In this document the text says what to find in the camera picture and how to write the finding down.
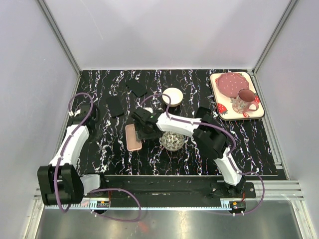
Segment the pink cased phone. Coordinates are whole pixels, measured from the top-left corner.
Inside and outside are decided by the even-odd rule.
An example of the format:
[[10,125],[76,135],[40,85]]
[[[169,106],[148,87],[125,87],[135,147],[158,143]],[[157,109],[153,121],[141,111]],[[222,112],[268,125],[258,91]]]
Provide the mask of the pink cased phone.
[[125,126],[126,132],[126,143],[128,151],[138,151],[142,148],[142,143],[137,140],[136,131],[134,124]]

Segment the black phone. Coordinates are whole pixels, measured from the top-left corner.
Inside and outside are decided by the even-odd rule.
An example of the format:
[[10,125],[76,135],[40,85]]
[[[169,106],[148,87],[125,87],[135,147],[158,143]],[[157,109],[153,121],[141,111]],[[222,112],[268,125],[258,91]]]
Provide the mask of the black phone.
[[144,85],[137,80],[131,79],[126,82],[126,86],[134,93],[136,97],[142,97],[147,93]]
[[117,96],[106,98],[106,104],[112,118],[120,117],[124,114],[123,106]]

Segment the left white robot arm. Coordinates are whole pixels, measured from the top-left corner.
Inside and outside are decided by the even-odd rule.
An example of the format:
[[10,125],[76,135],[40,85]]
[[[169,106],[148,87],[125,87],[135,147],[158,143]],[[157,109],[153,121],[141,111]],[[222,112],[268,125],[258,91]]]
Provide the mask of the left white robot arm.
[[95,133],[98,116],[96,106],[82,105],[71,118],[57,154],[47,166],[39,167],[37,178],[44,205],[58,204],[55,191],[61,205],[78,204],[89,192],[96,197],[107,193],[108,185],[102,182],[100,174],[80,176],[75,169],[85,142]]

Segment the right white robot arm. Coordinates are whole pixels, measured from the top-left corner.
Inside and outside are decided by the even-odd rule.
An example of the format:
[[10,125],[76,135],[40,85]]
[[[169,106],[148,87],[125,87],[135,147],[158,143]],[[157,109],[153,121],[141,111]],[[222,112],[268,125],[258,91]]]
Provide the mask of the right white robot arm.
[[228,195],[235,198],[244,192],[246,180],[232,156],[236,141],[228,131],[213,125],[210,115],[192,119],[138,107],[131,117],[138,139],[159,138],[165,132],[192,138],[200,156],[214,161],[221,171]]

